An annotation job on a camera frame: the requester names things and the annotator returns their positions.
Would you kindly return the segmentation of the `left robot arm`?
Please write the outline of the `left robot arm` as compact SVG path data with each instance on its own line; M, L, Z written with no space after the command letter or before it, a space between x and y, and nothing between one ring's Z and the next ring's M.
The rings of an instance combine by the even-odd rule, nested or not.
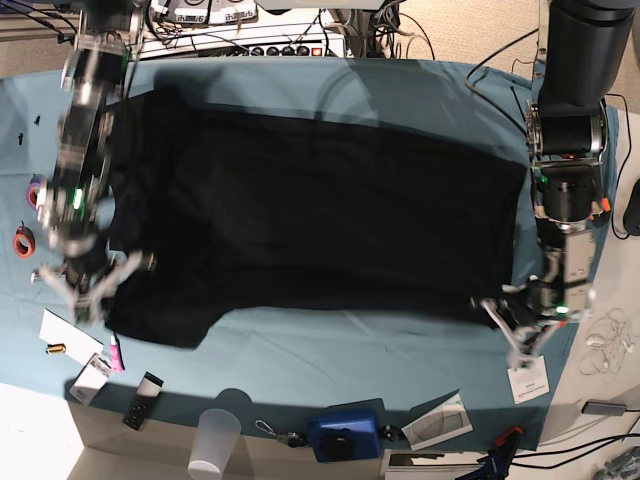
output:
M529 151L531 202L543 271L506 286L480 306L508 340L510 368L528 368L566 322L594 297L591 222L608 199L601 168L609 152L605 97L612 88L639 4L543 1L539 8L532 97L519 130Z

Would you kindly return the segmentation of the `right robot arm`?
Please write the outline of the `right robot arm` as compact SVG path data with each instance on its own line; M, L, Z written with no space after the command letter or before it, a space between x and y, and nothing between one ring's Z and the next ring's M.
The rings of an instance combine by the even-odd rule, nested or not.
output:
M116 137L144 42L146 1L85 1L74 49L61 86L71 103L57 127L53 174L39 183L37 220L50 248L62 257L58 267L43 264L32 274L66 303L73 324L103 320L102 304L139 270L151 270L151 253L117 258L97 214L108 192Z

